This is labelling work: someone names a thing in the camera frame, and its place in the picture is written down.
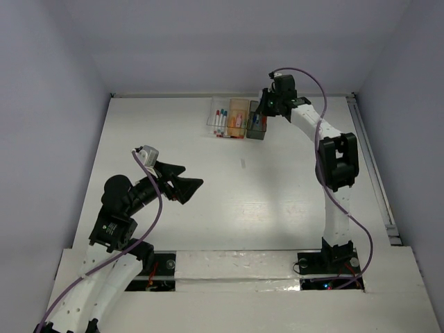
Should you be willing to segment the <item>pink highlighter marker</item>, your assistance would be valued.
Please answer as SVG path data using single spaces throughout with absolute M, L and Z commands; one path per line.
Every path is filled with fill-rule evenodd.
M 243 119 L 242 113 L 238 113 L 237 117 L 236 117 L 236 123 L 235 123 L 235 126 L 237 128 L 240 128 L 242 126 L 242 119 Z

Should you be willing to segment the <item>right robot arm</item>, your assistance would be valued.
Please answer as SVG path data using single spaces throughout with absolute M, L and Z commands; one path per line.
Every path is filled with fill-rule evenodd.
M 299 97 L 292 75 L 272 72 L 269 76 L 272 83 L 262 90 L 257 113 L 284 117 L 314 143 L 315 174 L 325 194 L 321 249 L 299 254 L 300 272 L 335 272 L 354 254 L 349 210 L 351 189 L 359 175 L 357 138 L 337 130 L 308 99 Z

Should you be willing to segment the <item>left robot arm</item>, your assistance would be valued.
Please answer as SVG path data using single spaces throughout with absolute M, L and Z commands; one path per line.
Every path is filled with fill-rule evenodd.
M 133 215 L 154 200 L 188 202 L 204 181 L 183 178 L 184 171 L 156 162 L 153 175 L 136 184 L 124 175 L 106 181 L 78 277 L 48 308 L 36 332 L 99 332 L 131 281 L 155 264 L 153 245 L 133 236 Z

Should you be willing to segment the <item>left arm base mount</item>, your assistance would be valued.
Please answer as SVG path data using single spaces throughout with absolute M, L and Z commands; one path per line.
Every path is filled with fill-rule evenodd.
M 142 271 L 129 283 L 126 291 L 175 291 L 176 253 L 156 251 L 150 243 L 141 242 L 129 255 L 142 263 Z

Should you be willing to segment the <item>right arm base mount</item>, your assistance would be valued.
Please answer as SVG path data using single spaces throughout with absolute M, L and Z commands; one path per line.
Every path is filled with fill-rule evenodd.
M 303 291 L 328 291 L 333 289 L 364 290 L 357 251 L 353 242 L 330 246 L 323 239 L 320 250 L 298 253 L 293 272 L 300 276 Z

